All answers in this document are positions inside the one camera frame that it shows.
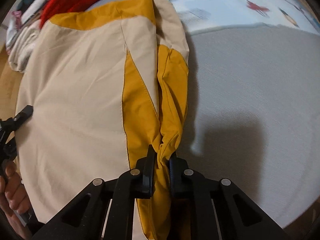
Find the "left hand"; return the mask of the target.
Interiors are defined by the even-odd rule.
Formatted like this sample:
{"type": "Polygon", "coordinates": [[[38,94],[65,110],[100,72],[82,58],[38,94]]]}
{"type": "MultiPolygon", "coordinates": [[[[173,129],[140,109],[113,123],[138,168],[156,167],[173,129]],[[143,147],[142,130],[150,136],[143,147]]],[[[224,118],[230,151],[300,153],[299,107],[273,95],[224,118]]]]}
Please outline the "left hand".
{"type": "Polygon", "coordinates": [[[5,161],[2,165],[5,176],[1,176],[1,210],[10,226],[22,239],[31,239],[31,232],[23,226],[16,214],[27,212],[31,203],[20,175],[13,161],[5,161]]]}

